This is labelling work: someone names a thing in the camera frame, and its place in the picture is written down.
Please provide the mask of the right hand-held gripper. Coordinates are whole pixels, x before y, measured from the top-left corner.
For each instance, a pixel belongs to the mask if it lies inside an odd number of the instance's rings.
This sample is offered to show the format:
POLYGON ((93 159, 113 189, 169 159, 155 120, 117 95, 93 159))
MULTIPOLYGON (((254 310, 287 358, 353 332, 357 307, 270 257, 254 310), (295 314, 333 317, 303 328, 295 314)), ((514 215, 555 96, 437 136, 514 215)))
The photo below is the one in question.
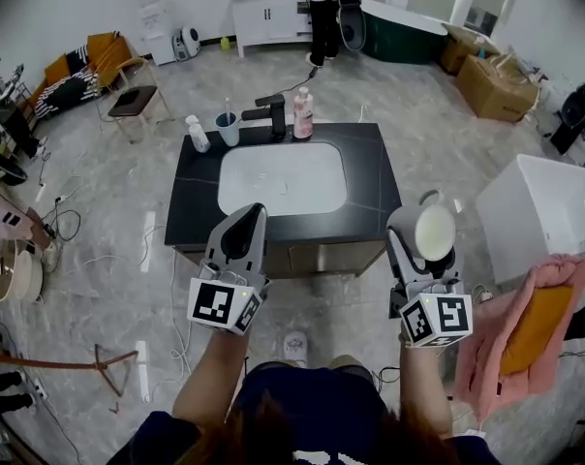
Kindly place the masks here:
POLYGON ((399 280, 390 291, 389 317, 401 321, 405 345, 443 348, 470 336, 473 302, 456 278, 455 248, 431 261, 429 272, 417 265, 393 220, 387 221, 385 245, 394 278, 399 280))

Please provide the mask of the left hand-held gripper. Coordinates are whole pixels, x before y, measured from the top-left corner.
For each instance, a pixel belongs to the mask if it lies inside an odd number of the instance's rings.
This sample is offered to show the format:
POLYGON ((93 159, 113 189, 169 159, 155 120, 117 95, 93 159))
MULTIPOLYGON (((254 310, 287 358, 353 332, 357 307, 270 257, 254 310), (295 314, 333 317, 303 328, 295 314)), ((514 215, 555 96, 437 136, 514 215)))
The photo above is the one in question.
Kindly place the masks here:
POLYGON ((199 275, 190 282, 190 322, 235 335, 248 331, 270 287, 264 275, 252 273, 262 267, 267 217, 264 205, 256 202, 212 230, 199 275))

